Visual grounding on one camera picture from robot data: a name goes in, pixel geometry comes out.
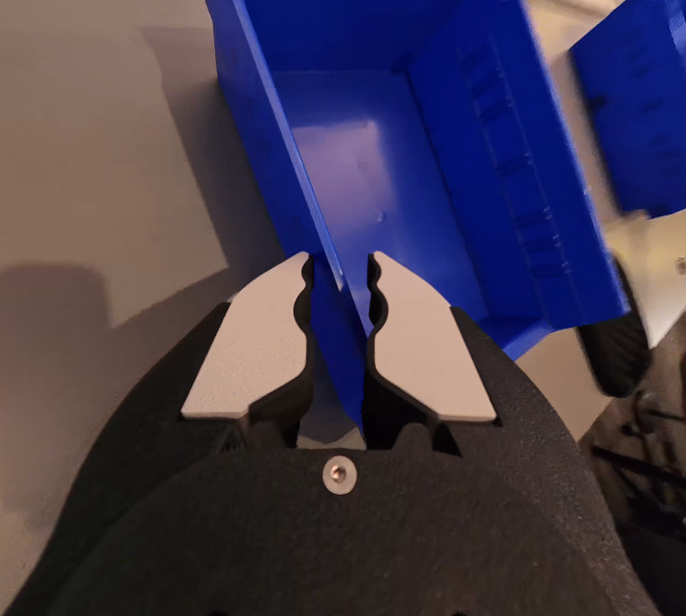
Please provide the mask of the blue plastic bin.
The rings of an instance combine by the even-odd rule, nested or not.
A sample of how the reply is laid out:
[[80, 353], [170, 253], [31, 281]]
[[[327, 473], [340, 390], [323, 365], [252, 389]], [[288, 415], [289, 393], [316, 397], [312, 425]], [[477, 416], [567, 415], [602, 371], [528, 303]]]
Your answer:
[[622, 211], [685, 209], [685, 0], [624, 0], [570, 49]]
[[206, 0], [218, 81], [313, 330], [361, 424], [368, 255], [463, 309], [513, 360], [621, 317], [523, 0]]

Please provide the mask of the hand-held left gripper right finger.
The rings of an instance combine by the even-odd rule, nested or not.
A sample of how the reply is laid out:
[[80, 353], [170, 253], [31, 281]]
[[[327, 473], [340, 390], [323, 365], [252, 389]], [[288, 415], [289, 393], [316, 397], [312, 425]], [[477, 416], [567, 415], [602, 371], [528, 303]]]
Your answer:
[[458, 449], [450, 426], [493, 425], [488, 396], [455, 310], [429, 283], [381, 251], [368, 256], [371, 294], [362, 430], [367, 449], [392, 449], [420, 425], [432, 449]]

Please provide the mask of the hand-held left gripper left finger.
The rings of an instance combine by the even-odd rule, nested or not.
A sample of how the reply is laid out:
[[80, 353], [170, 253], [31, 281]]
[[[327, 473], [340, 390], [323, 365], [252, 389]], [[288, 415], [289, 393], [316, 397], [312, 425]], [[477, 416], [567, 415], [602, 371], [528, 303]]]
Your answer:
[[247, 437], [274, 432], [297, 446], [313, 402], [313, 287], [314, 258], [302, 251], [233, 296], [181, 408], [184, 420], [231, 421]]

